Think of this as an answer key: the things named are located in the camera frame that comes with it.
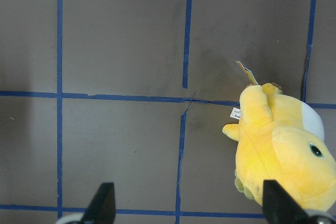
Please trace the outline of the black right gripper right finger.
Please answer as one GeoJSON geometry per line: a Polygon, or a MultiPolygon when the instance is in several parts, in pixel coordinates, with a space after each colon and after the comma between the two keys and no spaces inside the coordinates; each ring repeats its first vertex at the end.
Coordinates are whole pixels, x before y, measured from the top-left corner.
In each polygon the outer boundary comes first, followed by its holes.
{"type": "Polygon", "coordinates": [[[263,215],[268,223],[309,223],[309,215],[276,180],[263,182],[263,215]]]}

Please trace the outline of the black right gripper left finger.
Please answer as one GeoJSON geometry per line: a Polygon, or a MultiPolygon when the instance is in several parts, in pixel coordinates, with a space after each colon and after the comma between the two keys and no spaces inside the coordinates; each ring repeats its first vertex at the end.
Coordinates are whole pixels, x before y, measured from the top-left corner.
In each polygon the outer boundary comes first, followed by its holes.
{"type": "Polygon", "coordinates": [[[81,223],[114,223],[114,183],[102,183],[81,218],[81,223]]]}

